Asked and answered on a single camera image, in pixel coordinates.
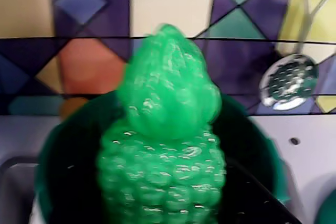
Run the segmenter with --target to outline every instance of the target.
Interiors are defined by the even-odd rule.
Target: geometric tile backsplash
[[[0,114],[57,114],[68,98],[116,89],[143,36],[160,23],[178,26],[201,48],[212,80],[248,113],[279,113],[260,103],[258,86],[292,52],[301,0],[51,2],[54,37],[0,39]],[[335,6],[336,0],[326,2],[303,47],[319,64],[315,93],[282,114],[336,113]]]

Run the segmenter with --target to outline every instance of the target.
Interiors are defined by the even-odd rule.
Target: black grout line
[[[217,19],[215,22],[213,22],[207,29],[205,29],[205,30],[203,30],[203,31],[201,31],[199,34],[197,34],[196,35],[196,37],[197,36],[199,36],[199,35],[201,35],[202,33],[205,33],[206,31],[209,31],[209,29],[211,28],[211,27],[213,27],[214,25],[216,25],[221,19],[223,19],[225,16],[227,16],[228,14],[230,14],[231,12],[233,12],[234,10],[236,10],[236,9],[240,9],[240,10],[242,10],[243,12],[244,12],[244,14],[248,17],[248,19],[250,20],[250,22],[252,23],[252,24],[254,24],[254,26],[257,28],[257,30],[259,31],[259,32],[261,32],[261,35],[263,35],[263,37],[264,38],[267,38],[266,36],[265,36],[265,34],[264,34],[264,32],[256,25],[256,23],[250,18],[250,16],[247,14],[247,12],[244,10],[244,8],[243,8],[243,5],[246,3],[246,2],[248,2],[249,0],[244,0],[243,2],[241,2],[240,4],[237,4],[233,9],[231,9],[230,11],[228,11],[226,14],[224,14],[222,17],[220,17],[219,19]]]
[[[73,39],[144,39],[146,36],[141,37],[127,37],[127,36],[87,36],[87,37],[65,37],[65,36],[55,36],[55,37],[27,37],[27,38],[0,38],[0,40],[34,40],[34,39],[45,39],[45,40],[73,40]],[[199,39],[199,40],[237,40],[237,41],[264,41],[264,42],[283,42],[283,43],[298,43],[298,40],[288,40],[288,39],[247,39],[247,38],[198,38],[198,37],[187,37],[187,39]],[[324,41],[304,41],[304,44],[317,44],[317,45],[336,45],[335,42],[324,42]]]
[[[298,114],[254,114],[254,115],[248,115],[248,116],[294,116],[294,115],[306,115],[306,116],[312,116],[312,115],[334,115],[336,116],[336,114],[330,114],[330,113],[316,113],[316,114],[302,114],[302,113],[298,113]]]
[[[249,21],[255,26],[257,31],[264,37],[267,38],[266,34],[263,32],[263,30],[260,29],[260,27],[257,25],[257,23],[254,22],[254,20],[251,18],[251,16],[245,11],[243,7],[240,8],[240,10],[245,14],[245,16],[249,19]]]

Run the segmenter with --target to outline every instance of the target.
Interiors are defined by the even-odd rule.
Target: white countertop
[[[322,202],[336,189],[336,115],[253,116],[252,120],[276,142],[303,204],[303,224],[313,224]],[[291,144],[292,137],[300,144]]]

